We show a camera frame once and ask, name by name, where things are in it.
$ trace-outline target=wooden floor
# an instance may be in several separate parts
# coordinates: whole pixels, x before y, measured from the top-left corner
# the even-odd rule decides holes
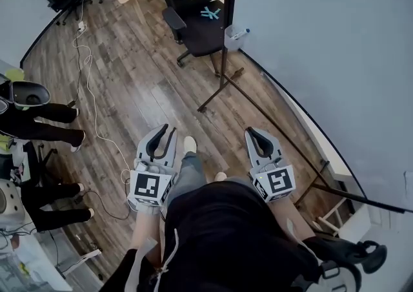
[[[104,0],[86,5],[83,20],[88,26],[79,44],[88,45],[93,53],[90,88],[96,95],[97,130],[114,140],[132,168],[136,147],[151,129],[169,123],[178,131],[176,167],[183,157],[183,138],[197,140],[207,179],[225,171],[228,175],[245,176],[250,168],[245,149],[244,130],[248,126],[265,129],[278,137],[294,166],[297,199],[315,177],[314,171],[280,133],[240,94],[227,87],[208,106],[204,114],[196,110],[218,87],[208,57],[188,57],[179,68],[176,57],[185,51],[172,38],[163,21],[163,0],[131,0],[120,5],[117,0]],[[52,26],[24,62],[28,79],[45,85],[52,101],[68,103],[76,96],[77,52],[72,46],[77,22],[71,17],[66,26]],[[87,56],[81,48],[81,65]],[[244,67],[237,80],[294,139],[302,151],[321,168],[321,156],[298,120],[271,83],[240,53],[230,54],[229,72]],[[94,130],[93,98],[86,89],[87,68],[82,69],[77,107],[81,114],[71,127],[84,129],[87,139],[75,154],[65,143],[50,143],[59,157],[54,167],[65,183],[82,182],[98,192],[109,212],[125,217],[124,185],[120,173],[126,168],[116,147],[97,138]],[[302,211],[309,217],[325,214],[339,200],[321,191],[311,191]],[[89,251],[96,243],[103,254],[89,266],[106,280],[127,250],[134,227],[134,214],[125,221],[109,217],[99,198],[88,194],[85,203],[96,209],[95,217],[86,224],[65,229],[80,252]],[[61,200],[59,205],[68,204]]]

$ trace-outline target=legs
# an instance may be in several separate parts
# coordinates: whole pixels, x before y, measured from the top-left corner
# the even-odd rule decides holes
[[[36,229],[53,230],[72,223],[89,220],[89,209],[72,209],[69,211],[42,211],[40,207],[56,199],[73,198],[81,191],[79,184],[63,184],[53,187],[22,187],[21,201],[33,220]]]
[[[70,123],[76,118],[76,114],[76,109],[54,103],[24,111],[9,107],[0,120],[0,130],[23,140],[64,141],[78,147],[85,135],[82,130],[64,129],[34,121],[35,117],[41,116],[57,122]]]
[[[9,131],[4,131],[22,140],[64,141],[73,147],[80,146],[85,136],[83,130],[65,129],[35,121],[26,125],[15,125]]]
[[[73,198],[81,191],[79,184],[62,184],[51,187],[22,187],[21,201],[25,207],[40,208],[57,199]]]
[[[47,105],[32,107],[27,111],[33,118],[40,116],[50,121],[61,123],[71,123],[76,119],[76,109],[71,109],[66,105],[58,103],[48,103]]]
[[[168,195],[167,205],[178,196],[206,185],[206,180],[201,160],[194,152],[187,152],[182,159],[178,179]]]
[[[69,211],[42,211],[35,209],[29,215],[37,231],[58,229],[73,223],[86,222],[92,217],[89,209],[71,209]]]

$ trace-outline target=vr headset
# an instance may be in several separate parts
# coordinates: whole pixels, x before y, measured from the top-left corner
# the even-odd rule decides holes
[[[0,74],[0,114],[9,105],[19,109],[46,105],[50,101],[49,91],[42,84],[27,81],[11,81]]]

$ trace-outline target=metal stand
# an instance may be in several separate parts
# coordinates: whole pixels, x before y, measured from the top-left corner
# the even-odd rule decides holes
[[[37,147],[37,159],[39,160],[39,173],[40,173],[41,183],[43,186],[58,185],[63,181],[62,177],[57,177],[53,175],[46,167],[46,164],[49,161],[51,155],[57,154],[57,149],[50,149],[48,153],[46,154],[45,158],[43,159],[41,149],[43,149],[44,147],[45,147],[44,144],[40,144]]]
[[[224,8],[224,22],[223,22],[224,27],[223,27],[223,29],[226,29],[228,26],[230,26],[232,24],[232,14],[233,14],[233,11],[234,11],[234,2],[235,2],[235,0],[224,0],[224,2],[225,2],[225,8]],[[239,93],[241,93],[251,104],[253,104],[253,106],[255,106],[255,108],[258,111],[260,111],[260,113],[262,113],[262,115],[264,115],[264,117],[269,122],[271,122],[271,124],[273,126],[275,126],[275,128],[277,128],[277,130],[288,140],[288,142],[293,146],[293,148],[295,148],[295,150],[297,150],[297,152],[301,155],[301,157],[310,165],[310,167],[314,170],[314,172],[316,172],[316,174],[317,174],[316,179],[312,181],[310,186],[307,188],[307,190],[304,192],[304,194],[300,197],[300,199],[297,202],[301,202],[302,198],[308,194],[308,192],[311,190],[312,187],[314,187],[316,189],[320,189],[320,190],[323,190],[323,191],[328,192],[328,193],[332,193],[332,194],[336,194],[338,196],[342,196],[346,199],[350,199],[350,200],[354,200],[354,201],[357,201],[357,202],[365,203],[367,205],[372,205],[372,206],[375,206],[375,207],[386,209],[388,211],[394,211],[394,212],[397,212],[397,213],[405,213],[407,211],[407,212],[413,213],[413,211],[409,210],[409,209],[403,209],[403,208],[399,208],[399,207],[395,207],[395,206],[391,206],[391,205],[386,205],[385,203],[380,203],[380,202],[375,202],[375,201],[369,200],[369,199],[367,199],[367,197],[362,197],[362,196],[351,194],[351,193],[348,193],[348,192],[345,192],[345,191],[340,191],[340,190],[336,190],[336,189],[331,188],[328,185],[328,183],[327,183],[326,179],[324,178],[324,176],[321,174],[321,172],[328,165],[328,163],[325,164],[325,166],[323,167],[321,172],[318,171],[317,167],[303,153],[303,151],[296,145],[296,143],[286,134],[286,132],[277,124],[277,122],[273,118],[271,118],[271,116],[269,116],[267,114],[267,112],[265,112],[243,89],[241,89],[234,82],[234,79],[237,78],[240,75],[242,70],[237,70],[231,78],[228,77],[225,74],[225,71],[226,71],[226,68],[227,68],[227,56],[228,56],[228,50],[223,44],[222,60],[221,60],[221,79],[219,80],[219,88],[201,106],[199,106],[197,111],[198,112],[204,112],[205,107],[228,84],[231,84],[235,89],[237,89],[239,91]],[[317,178],[319,178],[324,183],[324,185],[315,184]]]
[[[95,249],[94,251],[83,255],[78,262],[76,262],[74,265],[70,266],[67,270],[63,271],[62,274],[64,276],[69,275],[73,270],[84,264],[88,259],[93,258],[97,255],[102,254],[100,249]]]

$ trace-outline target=shoe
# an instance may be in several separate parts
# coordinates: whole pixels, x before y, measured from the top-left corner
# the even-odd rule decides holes
[[[90,218],[87,221],[90,221],[90,219],[95,216],[95,210],[93,208],[88,208],[88,210],[90,211]]]
[[[188,152],[196,153],[196,141],[191,136],[186,136],[183,140],[183,154]]]
[[[83,144],[83,142],[85,141],[85,138],[86,138],[86,132],[85,131],[83,131],[83,139],[82,139],[82,142],[80,143],[80,145],[79,146],[77,146],[77,147],[73,147],[73,146],[71,146],[71,148],[70,148],[70,152],[72,152],[72,153],[76,153],[80,148],[81,148],[81,146],[82,146],[82,144]]]
[[[227,179],[227,174],[225,174],[224,172],[220,171],[219,173],[217,173],[215,175],[214,181],[215,182],[222,182],[223,180]]]

